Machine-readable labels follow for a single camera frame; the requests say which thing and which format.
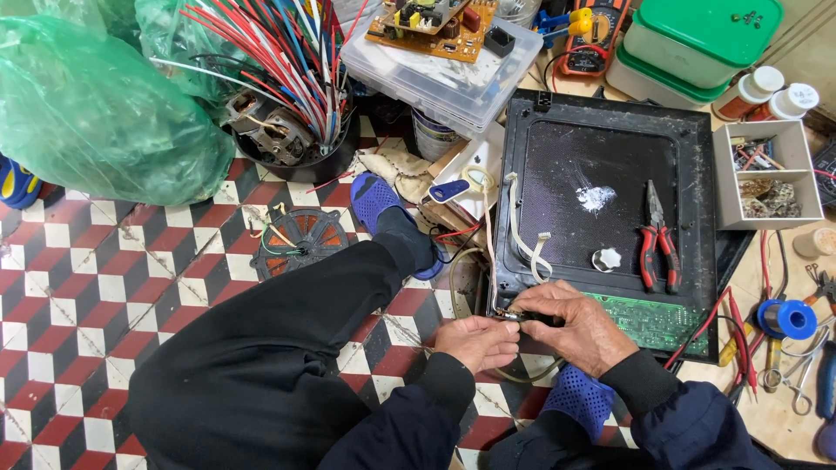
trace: black sock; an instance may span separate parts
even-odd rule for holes
[[[372,241],[389,251],[404,277],[436,263],[432,239],[418,230],[400,207],[389,207],[377,217],[377,235]]]

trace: green circuit board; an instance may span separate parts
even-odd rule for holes
[[[686,342],[694,328],[705,320],[705,312],[681,305],[624,299],[610,295],[586,294],[598,300],[609,316],[639,347],[676,351]],[[700,335],[687,351],[708,355],[708,334]]]

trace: tiled floor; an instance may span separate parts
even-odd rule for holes
[[[362,147],[389,134],[387,146],[404,145],[403,135],[410,140],[408,120],[382,126],[361,119]],[[0,205],[0,469],[154,468],[122,412],[135,368],[211,306],[258,282],[249,223],[260,226],[269,207],[339,210],[352,243],[369,239],[348,209],[351,181],[307,193],[313,185],[280,181],[236,159],[222,190],[189,207],[100,200],[50,185],[25,211]],[[459,269],[456,295],[464,304],[477,268]],[[330,373],[373,408],[413,381],[434,332],[453,318],[448,284],[446,272],[408,281],[383,314],[368,318]],[[512,365],[517,375],[536,375],[551,362],[536,345],[522,350]],[[549,382],[477,377],[458,448],[467,468],[537,415]],[[632,445],[621,401],[606,424],[602,442]]]

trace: hand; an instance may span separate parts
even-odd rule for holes
[[[485,369],[511,364],[517,356],[519,323],[472,316],[442,326],[436,352],[447,353],[475,375]]]
[[[537,312],[566,320],[553,328],[533,320],[522,331],[552,346],[570,364],[596,379],[639,350],[597,301],[566,281],[541,284],[523,291],[511,305],[515,311]]]

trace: red pliers handle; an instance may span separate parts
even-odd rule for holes
[[[665,255],[668,263],[667,292],[670,295],[678,294],[682,285],[681,268],[676,247],[670,239],[670,230],[665,226],[662,226],[661,229],[642,227],[641,232],[645,235],[645,240],[641,245],[641,280],[645,283],[647,292],[651,294],[659,292],[656,290],[656,271],[653,269],[653,253],[658,240],[662,254]]]

